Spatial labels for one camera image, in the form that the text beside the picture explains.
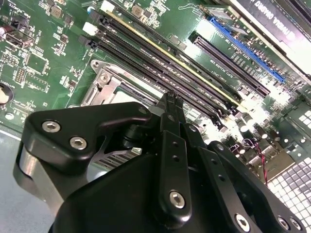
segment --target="chip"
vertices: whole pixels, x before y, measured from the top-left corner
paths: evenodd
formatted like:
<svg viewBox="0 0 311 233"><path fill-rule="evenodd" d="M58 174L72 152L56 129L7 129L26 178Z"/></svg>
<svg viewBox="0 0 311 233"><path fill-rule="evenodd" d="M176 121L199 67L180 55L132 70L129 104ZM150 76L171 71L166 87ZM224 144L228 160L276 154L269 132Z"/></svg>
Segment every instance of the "chip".
<svg viewBox="0 0 311 233"><path fill-rule="evenodd" d="M63 42L63 43L67 43L68 37L66 35L61 35L60 36L60 41Z"/></svg>
<svg viewBox="0 0 311 233"><path fill-rule="evenodd" d="M151 12L150 11L144 11L144 15L147 17L147 18L150 18L151 16Z"/></svg>
<svg viewBox="0 0 311 233"><path fill-rule="evenodd" d="M72 16L66 13L64 15L64 22L66 25L70 25L72 22Z"/></svg>
<svg viewBox="0 0 311 233"><path fill-rule="evenodd" d="M142 12L143 12L143 9L140 6L138 5L133 6L132 14L135 15L137 18L141 17Z"/></svg>
<svg viewBox="0 0 311 233"><path fill-rule="evenodd" d="M54 5L54 1L53 0L47 0L48 5L53 6Z"/></svg>

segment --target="green circuit board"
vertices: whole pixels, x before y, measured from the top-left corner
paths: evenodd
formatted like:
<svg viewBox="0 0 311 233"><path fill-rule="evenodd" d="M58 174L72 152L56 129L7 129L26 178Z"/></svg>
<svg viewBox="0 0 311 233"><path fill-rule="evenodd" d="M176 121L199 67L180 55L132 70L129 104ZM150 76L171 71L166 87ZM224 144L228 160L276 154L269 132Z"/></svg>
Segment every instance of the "green circuit board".
<svg viewBox="0 0 311 233"><path fill-rule="evenodd" d="M90 21L88 8L92 6L100 11L103 1L56 0L55 2L61 12L51 12L46 0L7 0L0 9L2 25L7 24L11 16L20 14L26 16L29 19L29 26L25 33L34 39L32 46L22 50L12 47L5 40L0 42L0 81L11 87L15 95L9 104L2 107L0 123L18 132L22 131L24 120L31 112L78 106L95 78L95 73L89 65L91 59L114 62L104 52L92 51L78 42L79 36L86 34L82 30L85 22ZM290 78L285 84L274 87L276 80L273 77L263 70L258 70L256 64L241 51L236 50L205 20L207 15L200 7L209 6L207 1L192 0L189 3L188 0L116 0L115 2L128 12L132 12L133 7L137 6L150 11L151 16L141 18L142 22L173 43L179 41L179 45L176 46L182 46L187 55L233 89L238 90L241 82L191 43L189 37L193 32L204 36L254 78L267 85L271 94L264 100L251 91L248 95L242 95L244 99L242 105L257 117L256 121L260 124L271 127L273 121L278 120L284 112L293 107L291 102L300 97L299 90L302 93L310 91L308 85L302 89L302 85L297 84L298 81ZM113 14L131 25L131 20L118 12L114 11ZM277 59L272 52L267 53L271 53L271 57ZM13 114L14 118L7 117L8 113Z"/></svg>

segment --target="pcie slot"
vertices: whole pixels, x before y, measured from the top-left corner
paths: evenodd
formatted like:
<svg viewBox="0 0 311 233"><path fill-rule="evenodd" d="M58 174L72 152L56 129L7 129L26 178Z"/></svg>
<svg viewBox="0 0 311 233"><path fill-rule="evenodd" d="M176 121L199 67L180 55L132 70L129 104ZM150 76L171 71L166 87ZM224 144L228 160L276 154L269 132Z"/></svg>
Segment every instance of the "pcie slot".
<svg viewBox="0 0 311 233"><path fill-rule="evenodd" d="M143 29L145 29L149 34L151 34L153 37L155 37L156 39L159 40L159 42L161 42L162 44L166 45L168 48L170 48L170 50L176 55L182 58L184 63L189 63L190 66L194 67L197 70L201 71L201 75L203 75L205 77L205 80L209 80L210 83L215 84L216 83L221 83L222 81L219 80L218 78L216 78L213 74L211 74L209 71L207 71L203 66L201 66L200 64L198 64L196 61L194 61L192 58L190 58L188 55L186 55L183 51L177 49L169 40L167 40L166 38L162 37L159 33L157 33L155 30L153 30L152 28L150 28L148 25L143 24L140 20L138 20L135 16L133 16L130 12L122 9L121 7L119 7L116 3L112 2L113 5L115 5L117 7L117 10L122 13L123 15L125 15L126 17L128 17L129 19L131 19L133 22L135 22L136 24L138 24L139 26L141 26ZM139 37L138 35L134 34L132 31L130 31L128 28L124 27L123 25L121 25L119 22L111 20L110 19L110 15L108 14L104 14L105 17L108 18L107 23L111 23L111 25L117 27L119 30L122 30L123 33L125 33L125 31L127 31L128 34L130 34L131 36L135 37L136 41L139 41L140 44L143 44L144 46L148 46L151 50L153 50L155 53L157 53L158 56L162 56L162 59L168 59L167 62L171 63L173 66L175 66L176 69L182 70L182 72L184 74L191 74L191 72L189 72L188 70L186 70L185 68L183 68L182 66L179 66L178 64L176 64L172 59L169 59L167 56L165 56L163 53L161 53L160 51L158 51L157 49L155 49L153 46L151 46L148 42L144 41L141 37ZM98 21L100 19L99 14L96 11L92 11L90 14L90 17L93 20ZM197 82L200 82L201 85L204 85L205 88L208 86L206 84L206 82L200 80L199 78L195 77ZM228 95L230 95L230 97L234 98L235 101L233 102L240 102L242 100L242 98L240 97L240 95L235 92L231 87L229 87L228 85L226 85L225 83L223 83L221 86L217 86L219 89L221 89L223 92L226 92L226 97L228 97ZM211 90L211 92L213 93L217 93L219 96L221 96L219 94L219 92L217 92L216 90L214 90L213 88L209 88Z"/></svg>
<svg viewBox="0 0 311 233"><path fill-rule="evenodd" d="M311 10L305 3L300 0L278 0L276 2L306 31L306 33L311 35Z"/></svg>
<svg viewBox="0 0 311 233"><path fill-rule="evenodd" d="M118 48L113 47L104 41L100 41L96 44L99 49L105 51L107 54L109 54L109 56L115 58L118 62L124 63L125 65L131 67L133 72L141 74L141 76L144 77L144 80L147 81L147 83L159 85L162 87L162 89L166 91L168 90L167 86L170 87L169 88L170 90L178 91L178 94L187 103L189 103L192 107L208 116L213 121L213 123L218 126L219 130L221 131L226 130L226 127L224 127L221 121L219 120L217 113L214 112L214 110L210 109L208 106L201 106L198 102L198 99L195 96L192 96L187 90L182 89L179 85L170 80L165 80L155 75L153 71L150 70L148 67L144 67L142 64L135 61Z"/></svg>
<svg viewBox="0 0 311 233"><path fill-rule="evenodd" d="M230 60L224 53L214 47L211 43L198 36L197 34L192 38L194 45L199 47L201 51L214 59L219 65L225 67L228 72L237 77L250 89L255 91L262 97L266 97L270 91L264 87L259 81L251 77L246 71L241 69L238 65Z"/></svg>
<svg viewBox="0 0 311 233"><path fill-rule="evenodd" d="M199 87L193 80L193 77L189 77L183 74L180 74L172 68L172 66L168 63L166 63L161 58L156 58L156 55L152 54L150 51L142 52L141 50L137 49L127 41L123 40L121 37L119 37L116 34L113 34L110 31L105 32L106 35L104 36L108 40L110 40L113 44L115 44L118 48L122 48L124 51L126 51L129 54L132 54L140 61L144 62L145 65L152 67L153 70L157 71L158 73L164 73L166 76L169 76L172 80L177 82L180 86L189 89L187 87L190 86L193 89L196 89L196 93L198 96L200 96L201 100L204 101L204 99L211 98L216 100L218 104L214 103L213 101L209 101L208 104L213 107L214 111L221 113L221 115L226 114L225 110L220 106L220 104L226 106L226 101L219 98L218 95L213 95L210 91L204 90L202 87Z"/></svg>
<svg viewBox="0 0 311 233"><path fill-rule="evenodd" d="M272 75L275 79L284 83L285 80L275 70L271 70L267 64L265 64L260 58L258 58L248 47L242 44L239 40L235 39L230 32L224 28L220 23L215 20L215 17L209 17L207 19L215 28L217 28L222 34L224 34L232 43L234 43L239 49L241 49L247 56L260 65L267 73Z"/></svg>

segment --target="ram slot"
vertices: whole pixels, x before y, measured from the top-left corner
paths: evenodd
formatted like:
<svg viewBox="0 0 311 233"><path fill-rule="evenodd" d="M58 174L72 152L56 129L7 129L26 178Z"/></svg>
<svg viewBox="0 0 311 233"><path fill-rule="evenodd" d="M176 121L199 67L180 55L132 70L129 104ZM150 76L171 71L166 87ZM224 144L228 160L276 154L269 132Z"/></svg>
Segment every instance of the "ram slot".
<svg viewBox="0 0 311 233"><path fill-rule="evenodd" d="M162 75L155 75L153 71L149 67L145 67L136 60L132 59L130 56L125 54L120 49L112 46L109 42L105 41L93 41L91 39L86 39L84 36L80 36L79 42L83 44L87 44L94 48L96 45L96 48L99 48L100 50L107 53L109 56L114 58L117 62L120 62L121 64L125 64L126 66L130 67L131 70L142 77L142 79L147 83L151 85L156 85L161 88L163 92L167 92L168 90L175 90L178 92L178 94L185 100L186 103L188 103L192 108L196 109L197 111L205 114L207 117L211 119L214 125L218 127L218 129L222 132L225 132L227 130L227 127L225 127L220 119L218 114L210 107L210 106L202 106L198 103L198 99L193 96L188 90L183 89L175 82L172 82L171 80L167 80L163 78Z"/></svg>
<svg viewBox="0 0 311 233"><path fill-rule="evenodd" d="M123 40L121 37L113 34L110 31L106 31L104 38L107 38L113 44L115 44L118 48L123 49L128 54L132 54L138 60L143 61L145 66L151 67L158 74L165 73L168 78L174 80L183 88L188 90L195 89L196 91L192 91L192 93L199 96L202 102L205 102L207 105L210 105L214 111L219 113L220 115L228 114L228 112L221 107L221 105L225 106L226 102L219 98L219 96L213 95L211 92L204 90L202 87L198 86L193 79L189 79L189 76L186 76L172 68L169 63L166 63L164 60L157 58L156 55L152 54L148 50L139 50L129 42Z"/></svg>
<svg viewBox="0 0 311 233"><path fill-rule="evenodd" d="M119 22L119 20L115 20L111 15L104 13L104 16L102 16L98 12L92 11L90 14L90 18L96 21L97 23L102 23L105 27L110 27L116 31L120 31L122 34L125 34L127 37L131 38L132 40L137 41L140 45L144 46L145 48L148 48L153 53L155 53L158 57L161 57L163 60L165 60L167 63L170 63L172 66L175 67L175 69L180 70L184 75L191 76L191 78L195 79L195 81L198 82L201 85L201 87L203 87L205 90L208 89L208 92L210 92L211 95L218 96L218 98L222 98L227 103L231 104L232 102L232 103L235 103L235 105L239 105L239 102L242 100L242 98L235 90L233 90L231 87L229 87L225 83L222 83L221 86L217 86L214 88L213 86L218 85L218 83L220 83L221 80L218 80L216 77L214 77L211 73L205 70L201 65L196 63L192 58L187 56L181 50L174 50L175 47L169 40L162 37L159 33L154 31L152 28L148 27L147 25L137 20L131 13L122 9L121 7L120 8L118 7L118 11L123 13L129 19L133 20L139 26L143 27L149 34L157 38L159 42L162 42L163 45L167 45L167 47L170 48L172 53L176 54L179 57L186 58L187 62L183 59L183 63L190 62L190 65L195 67L195 70L199 70L200 73L204 75L204 78L201 77L200 74L195 73L193 70L190 70L189 68L185 68L183 65L180 65L180 62L178 60L176 59L173 60L169 56L162 53L160 50L156 49L149 42L142 39L142 37L138 36L137 34L133 33L131 30L129 30L127 27L122 25ZM213 84L212 85L208 84L207 80L209 80L211 83L213 82Z"/></svg>
<svg viewBox="0 0 311 233"><path fill-rule="evenodd" d="M250 76L246 71L241 69L229 57L227 57L219 49L214 47L211 43L209 43L197 34L191 40L193 44L196 45L201 51L214 59L222 67L226 68L228 72L230 72L233 76L237 77L240 81L242 81L250 89L255 91L258 95L264 98L270 94L270 91L265 86L263 86L258 80Z"/></svg>

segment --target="electrolytic capacitor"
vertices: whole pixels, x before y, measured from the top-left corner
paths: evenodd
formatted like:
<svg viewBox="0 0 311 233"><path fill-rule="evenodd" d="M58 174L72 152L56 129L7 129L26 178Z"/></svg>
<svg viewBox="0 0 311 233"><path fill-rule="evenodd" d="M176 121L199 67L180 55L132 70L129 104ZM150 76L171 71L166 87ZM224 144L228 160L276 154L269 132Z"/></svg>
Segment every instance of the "electrolytic capacitor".
<svg viewBox="0 0 311 233"><path fill-rule="evenodd" d="M241 132L246 132L246 131L248 131L248 127L247 127L247 125L244 123L243 120L238 120L238 121L237 121L237 125L238 125L239 130L240 130Z"/></svg>
<svg viewBox="0 0 311 233"><path fill-rule="evenodd" d="M10 25L0 27L0 36L4 36L6 33L12 32L14 29Z"/></svg>
<svg viewBox="0 0 311 233"><path fill-rule="evenodd" d="M277 141L279 142L281 140L281 137L278 135L278 132L276 132L275 130L271 130L269 132L270 134L270 137L274 140L274 141Z"/></svg>
<svg viewBox="0 0 311 233"><path fill-rule="evenodd" d="M241 143L236 143L236 145L237 145L237 152L239 153L239 154L244 154L245 153L245 149L244 149L244 146L242 146L242 144Z"/></svg>
<svg viewBox="0 0 311 233"><path fill-rule="evenodd" d="M241 133L244 139L249 139L252 141L252 143L256 143L258 139L248 130L246 132Z"/></svg>
<svg viewBox="0 0 311 233"><path fill-rule="evenodd" d="M209 144L210 143L210 138L207 135L202 136L202 139L203 139L205 144Z"/></svg>
<svg viewBox="0 0 311 233"><path fill-rule="evenodd" d="M245 120L246 124L253 126L255 124L255 120L249 115L245 114L243 119Z"/></svg>
<svg viewBox="0 0 311 233"><path fill-rule="evenodd" d="M262 139L266 139L268 137L268 134L266 133L266 131L262 127L257 126L256 131L261 136Z"/></svg>

